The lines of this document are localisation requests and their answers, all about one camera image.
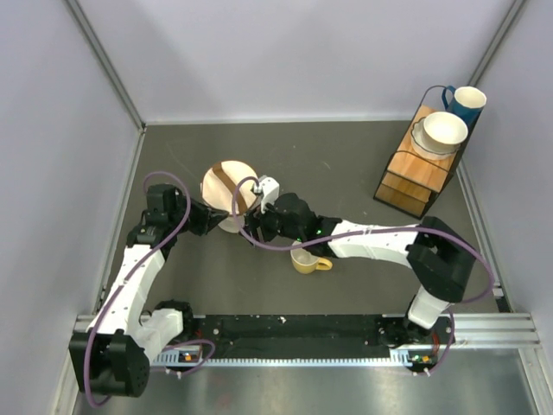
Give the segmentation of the cream round laundry bag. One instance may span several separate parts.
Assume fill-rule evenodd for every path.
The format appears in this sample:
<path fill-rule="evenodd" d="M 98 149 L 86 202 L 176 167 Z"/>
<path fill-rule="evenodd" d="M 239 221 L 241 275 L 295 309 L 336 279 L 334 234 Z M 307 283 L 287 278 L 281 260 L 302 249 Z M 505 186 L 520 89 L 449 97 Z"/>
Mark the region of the cream round laundry bag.
<path fill-rule="evenodd" d="M 244 213 L 253 206 L 256 196 L 244 184 L 238 191 L 235 203 L 233 192 L 246 177 L 257 178 L 254 169 L 247 163 L 226 160 L 215 163 L 204 175 L 200 184 L 202 200 L 212 208 L 224 210 L 229 218 L 219 223 L 228 233 L 238 233 L 244 225 Z"/>

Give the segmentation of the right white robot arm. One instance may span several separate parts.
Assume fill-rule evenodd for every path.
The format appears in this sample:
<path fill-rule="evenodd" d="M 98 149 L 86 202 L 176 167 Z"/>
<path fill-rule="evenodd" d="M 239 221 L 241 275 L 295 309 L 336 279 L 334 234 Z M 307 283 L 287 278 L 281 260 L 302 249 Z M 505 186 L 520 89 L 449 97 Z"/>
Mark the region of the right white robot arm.
<path fill-rule="evenodd" d="M 258 205 L 246 212 L 244 230 L 257 246 L 269 249 L 275 237 L 282 237 L 292 240 L 293 252 L 382 260 L 411 269 L 420 288 L 403 321 L 404 338 L 425 341 L 442 312 L 462 301 L 475 259 L 470 245 L 442 220 L 382 227 L 318 215 L 297 194 L 281 193 L 268 176 L 254 180 L 250 192 Z"/>

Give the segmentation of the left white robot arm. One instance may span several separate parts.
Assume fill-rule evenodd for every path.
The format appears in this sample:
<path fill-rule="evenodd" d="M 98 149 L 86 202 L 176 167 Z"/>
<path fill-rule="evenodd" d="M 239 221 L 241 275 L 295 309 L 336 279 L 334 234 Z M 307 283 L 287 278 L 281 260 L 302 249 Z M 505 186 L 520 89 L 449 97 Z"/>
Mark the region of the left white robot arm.
<path fill-rule="evenodd" d="M 228 217 L 172 184 L 148 187 L 146 208 L 126 240 L 111 290 L 88 327 L 73 333 L 69 353 L 79 390 L 88 398 L 142 395 L 151 363 L 173 340 L 188 342 L 196 323 L 187 303 L 167 301 L 143 322 L 150 288 L 179 234 L 203 236 Z"/>

